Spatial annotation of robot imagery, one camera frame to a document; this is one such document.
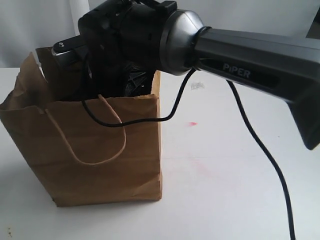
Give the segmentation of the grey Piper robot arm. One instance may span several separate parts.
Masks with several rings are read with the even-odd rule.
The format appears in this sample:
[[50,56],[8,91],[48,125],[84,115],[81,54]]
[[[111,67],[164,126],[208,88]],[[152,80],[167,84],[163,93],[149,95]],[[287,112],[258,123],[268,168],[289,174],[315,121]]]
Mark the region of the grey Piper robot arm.
[[125,62],[175,76],[203,70],[284,100],[306,148],[320,143],[317,39],[214,29],[172,0],[107,0],[78,29],[100,79]]

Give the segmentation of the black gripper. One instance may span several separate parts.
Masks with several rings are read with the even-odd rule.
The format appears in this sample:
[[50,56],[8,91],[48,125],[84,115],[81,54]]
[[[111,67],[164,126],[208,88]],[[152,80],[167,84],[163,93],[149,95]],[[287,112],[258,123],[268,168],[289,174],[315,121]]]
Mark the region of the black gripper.
[[160,65],[160,2],[107,0],[81,17],[78,28],[88,48],[84,99],[151,93]]

